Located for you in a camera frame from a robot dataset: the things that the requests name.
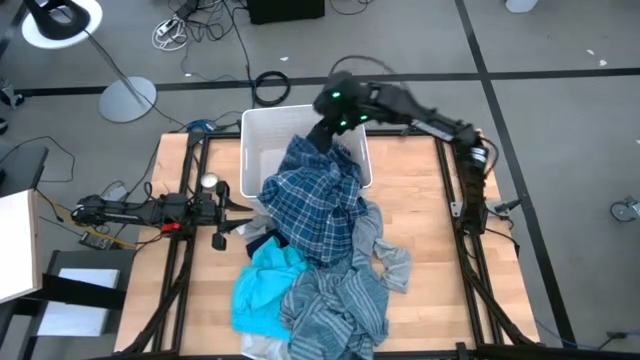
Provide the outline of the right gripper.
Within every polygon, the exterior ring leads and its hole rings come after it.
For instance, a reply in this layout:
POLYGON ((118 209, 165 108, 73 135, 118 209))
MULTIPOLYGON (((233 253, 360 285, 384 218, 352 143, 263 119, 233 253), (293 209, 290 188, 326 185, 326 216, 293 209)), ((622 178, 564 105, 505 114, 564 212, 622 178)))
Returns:
POLYGON ((342 135, 371 121, 372 92, 370 84, 359 82, 350 72, 330 75, 313 102, 321 120, 306 135, 306 140, 317 151, 328 152, 334 135, 342 135))

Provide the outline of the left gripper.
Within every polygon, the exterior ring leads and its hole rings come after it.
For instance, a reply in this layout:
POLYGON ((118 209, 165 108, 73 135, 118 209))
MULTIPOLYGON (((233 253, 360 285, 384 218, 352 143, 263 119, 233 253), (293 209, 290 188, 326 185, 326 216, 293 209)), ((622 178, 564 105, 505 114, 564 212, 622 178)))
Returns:
POLYGON ((212 247, 215 250, 225 250, 227 240, 225 233, 229 233, 234 229, 248 224, 252 221, 249 219, 227 219, 227 207, 230 211, 252 212, 251 207, 237 204, 229 199, 230 188, 225 181, 218 182, 215 185, 215 201, 209 193, 200 193, 195 201, 195 224, 200 226, 215 226, 216 232, 212 236, 212 247))

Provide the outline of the blue plaid shirt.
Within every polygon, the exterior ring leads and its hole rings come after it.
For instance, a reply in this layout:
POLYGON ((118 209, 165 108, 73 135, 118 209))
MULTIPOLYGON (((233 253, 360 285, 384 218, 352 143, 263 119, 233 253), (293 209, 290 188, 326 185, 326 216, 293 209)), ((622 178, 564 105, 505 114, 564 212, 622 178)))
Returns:
POLYGON ((309 261, 330 266, 351 252, 355 220, 368 213, 360 176, 345 146, 332 142, 321 152, 296 135, 257 199, 291 246, 309 261))

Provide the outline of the turquoise shirt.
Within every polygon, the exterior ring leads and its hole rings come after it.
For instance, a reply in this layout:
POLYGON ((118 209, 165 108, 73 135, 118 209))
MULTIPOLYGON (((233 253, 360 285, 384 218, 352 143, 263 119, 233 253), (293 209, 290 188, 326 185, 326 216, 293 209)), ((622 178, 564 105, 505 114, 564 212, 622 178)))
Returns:
POLYGON ((280 318, 281 302, 310 264, 296 248, 278 248, 269 240, 244 266, 231 295, 231 326, 248 333, 289 341, 291 331, 280 318))

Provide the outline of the grey garment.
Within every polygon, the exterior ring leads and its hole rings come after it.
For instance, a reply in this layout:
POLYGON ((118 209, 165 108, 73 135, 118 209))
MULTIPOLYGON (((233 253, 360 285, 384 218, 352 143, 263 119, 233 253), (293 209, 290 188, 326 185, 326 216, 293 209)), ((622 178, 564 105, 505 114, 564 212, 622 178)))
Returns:
POLYGON ((410 252, 385 239, 380 207, 369 200, 365 204, 367 214, 355 221, 352 232, 354 267, 366 269, 387 289, 406 294, 412 271, 410 252))

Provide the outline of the white garment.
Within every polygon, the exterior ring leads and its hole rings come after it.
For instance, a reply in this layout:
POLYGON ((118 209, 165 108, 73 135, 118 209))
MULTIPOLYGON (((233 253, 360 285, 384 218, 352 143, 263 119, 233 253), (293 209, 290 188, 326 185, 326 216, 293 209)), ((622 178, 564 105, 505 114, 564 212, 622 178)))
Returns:
POLYGON ((241 354, 251 360, 290 360, 283 340, 248 333, 241 336, 241 354))

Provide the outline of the blue grey striped shirt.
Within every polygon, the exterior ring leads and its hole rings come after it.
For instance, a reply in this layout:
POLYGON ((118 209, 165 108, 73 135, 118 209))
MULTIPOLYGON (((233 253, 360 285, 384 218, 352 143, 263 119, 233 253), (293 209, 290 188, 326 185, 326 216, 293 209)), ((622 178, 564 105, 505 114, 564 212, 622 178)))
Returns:
POLYGON ((281 301, 292 360, 373 360, 389 334, 389 290, 368 259, 302 273, 281 301))

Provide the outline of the white perforated plastic basket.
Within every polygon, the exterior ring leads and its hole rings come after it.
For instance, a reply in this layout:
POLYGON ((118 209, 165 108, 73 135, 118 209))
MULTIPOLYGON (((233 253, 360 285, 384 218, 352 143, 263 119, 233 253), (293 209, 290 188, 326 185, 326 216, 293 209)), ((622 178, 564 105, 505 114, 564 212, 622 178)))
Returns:
MULTIPOLYGON (((241 194, 257 200, 264 180, 276 173, 294 135, 306 136, 320 120, 312 105, 245 111, 241 118, 241 194)), ((334 140, 345 146, 360 166, 363 189, 370 188, 373 174, 364 126, 336 135, 334 140)))

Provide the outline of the black box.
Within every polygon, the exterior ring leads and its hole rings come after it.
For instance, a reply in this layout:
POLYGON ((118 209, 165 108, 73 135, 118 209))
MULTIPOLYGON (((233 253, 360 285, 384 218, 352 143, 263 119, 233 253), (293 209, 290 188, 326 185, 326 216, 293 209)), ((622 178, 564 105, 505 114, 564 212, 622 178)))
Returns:
POLYGON ((317 19, 325 15, 325 0, 246 0, 254 25, 317 19))

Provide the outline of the black floor device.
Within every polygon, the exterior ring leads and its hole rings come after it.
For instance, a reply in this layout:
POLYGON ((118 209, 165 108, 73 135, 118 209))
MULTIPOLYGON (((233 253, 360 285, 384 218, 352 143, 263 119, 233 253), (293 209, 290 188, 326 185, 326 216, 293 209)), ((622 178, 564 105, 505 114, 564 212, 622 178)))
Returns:
POLYGON ((84 232, 78 243, 94 250, 119 250, 121 246, 113 240, 99 237, 89 232, 84 232))

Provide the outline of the round-base floor stand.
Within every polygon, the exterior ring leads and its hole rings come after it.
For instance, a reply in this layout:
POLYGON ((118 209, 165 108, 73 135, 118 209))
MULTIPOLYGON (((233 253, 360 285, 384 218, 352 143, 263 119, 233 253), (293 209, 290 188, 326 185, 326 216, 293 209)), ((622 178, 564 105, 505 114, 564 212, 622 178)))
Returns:
POLYGON ((22 0, 28 15, 22 23, 23 38, 44 50, 59 50, 81 42, 89 42, 109 65, 118 80, 101 93, 98 110, 113 123, 129 123, 146 115, 155 105, 157 90, 148 79, 127 76, 94 33, 103 20, 103 9, 97 0, 22 0))

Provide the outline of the black cart white shelf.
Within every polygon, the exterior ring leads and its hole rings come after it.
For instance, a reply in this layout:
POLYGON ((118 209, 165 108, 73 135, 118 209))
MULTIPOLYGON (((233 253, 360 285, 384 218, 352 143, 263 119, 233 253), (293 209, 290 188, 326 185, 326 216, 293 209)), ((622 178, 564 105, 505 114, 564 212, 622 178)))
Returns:
POLYGON ((45 306, 51 301, 121 311, 132 263, 132 250, 54 251, 42 275, 42 288, 18 300, 22 308, 27 310, 25 315, 32 317, 18 359, 31 360, 37 344, 36 326, 41 323, 45 306), (63 268, 118 270, 119 276, 115 288, 111 289, 86 280, 62 278, 59 273, 63 268))

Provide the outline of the white power strip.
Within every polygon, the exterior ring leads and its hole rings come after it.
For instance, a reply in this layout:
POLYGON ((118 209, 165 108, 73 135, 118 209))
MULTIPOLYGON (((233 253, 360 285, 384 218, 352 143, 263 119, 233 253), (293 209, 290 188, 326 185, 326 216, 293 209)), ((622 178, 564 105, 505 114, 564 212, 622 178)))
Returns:
POLYGON ((179 24, 179 20, 176 19, 175 17, 172 17, 170 19, 165 20, 164 22, 161 22, 154 30, 154 33, 157 36, 164 36, 167 32, 169 32, 171 29, 176 27, 178 24, 179 24))

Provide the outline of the white board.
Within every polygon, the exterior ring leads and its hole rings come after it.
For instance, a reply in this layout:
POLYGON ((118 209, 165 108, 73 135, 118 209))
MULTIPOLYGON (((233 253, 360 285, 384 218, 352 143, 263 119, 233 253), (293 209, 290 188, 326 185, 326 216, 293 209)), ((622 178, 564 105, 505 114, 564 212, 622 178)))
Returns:
POLYGON ((0 197, 0 304, 41 288, 36 197, 33 189, 0 197))

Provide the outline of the black side table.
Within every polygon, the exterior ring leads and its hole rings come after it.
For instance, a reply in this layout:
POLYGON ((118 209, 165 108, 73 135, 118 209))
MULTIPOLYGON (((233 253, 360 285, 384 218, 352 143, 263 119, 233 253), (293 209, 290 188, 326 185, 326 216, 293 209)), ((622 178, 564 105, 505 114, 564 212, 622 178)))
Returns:
POLYGON ((0 198, 36 187, 48 153, 42 145, 0 145, 0 198))

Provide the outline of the white round object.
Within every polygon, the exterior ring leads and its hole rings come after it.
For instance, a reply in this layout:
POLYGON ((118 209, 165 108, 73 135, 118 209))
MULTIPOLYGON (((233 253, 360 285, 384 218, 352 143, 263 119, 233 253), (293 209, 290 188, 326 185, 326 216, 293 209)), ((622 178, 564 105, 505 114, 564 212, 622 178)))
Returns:
POLYGON ((505 0, 505 6, 511 13, 521 14, 531 11, 539 0, 505 0))

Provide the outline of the small dark wheel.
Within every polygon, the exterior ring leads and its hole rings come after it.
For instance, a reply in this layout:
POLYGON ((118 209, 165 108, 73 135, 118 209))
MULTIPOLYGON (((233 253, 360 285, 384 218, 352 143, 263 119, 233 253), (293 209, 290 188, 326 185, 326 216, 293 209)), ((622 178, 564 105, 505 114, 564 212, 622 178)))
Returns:
POLYGON ((0 102, 11 108, 18 108, 24 101, 24 96, 16 92, 12 84, 0 81, 0 102))

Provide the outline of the grey caster wheel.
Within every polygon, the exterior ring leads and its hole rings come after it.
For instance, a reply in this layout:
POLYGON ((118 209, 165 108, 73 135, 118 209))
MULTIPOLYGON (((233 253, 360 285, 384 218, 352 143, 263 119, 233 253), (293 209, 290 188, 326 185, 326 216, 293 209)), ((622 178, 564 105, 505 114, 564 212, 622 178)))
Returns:
POLYGON ((618 222, 627 223, 640 220, 640 200, 628 196, 621 201, 612 203, 609 212, 618 222))

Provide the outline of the black aluminium table frame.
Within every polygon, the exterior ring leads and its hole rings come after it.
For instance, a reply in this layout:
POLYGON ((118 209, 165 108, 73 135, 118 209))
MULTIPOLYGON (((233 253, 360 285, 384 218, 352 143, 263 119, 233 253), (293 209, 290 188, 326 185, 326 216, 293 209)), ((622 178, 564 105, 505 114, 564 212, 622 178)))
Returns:
MULTIPOLYGON (((409 352, 454 350, 458 342, 474 348, 471 318, 450 220, 449 200, 440 159, 448 160, 456 198, 451 150, 426 136, 369 136, 373 184, 365 194, 383 212, 387 241, 407 248, 413 266, 407 294, 391 292, 387 317, 389 336, 376 349, 376 358, 401 358, 409 352)), ((239 135, 212 140, 208 168, 226 180, 234 201, 246 206, 240 194, 239 135)), ((153 168, 154 195, 175 191, 181 179, 186 134, 163 134, 153 168)), ((233 232, 227 249, 211 246, 215 228, 197 232, 180 355, 239 355, 241 335, 231 328, 230 296, 233 282, 248 264, 244 240, 233 232)), ((469 252, 478 245, 469 243, 469 252)), ((520 331, 539 341, 523 276, 512 242, 500 235, 482 235, 480 243, 497 302, 520 331)), ((135 256, 127 297, 119 324, 115 351, 138 336, 158 306, 169 240, 147 245, 135 256)))

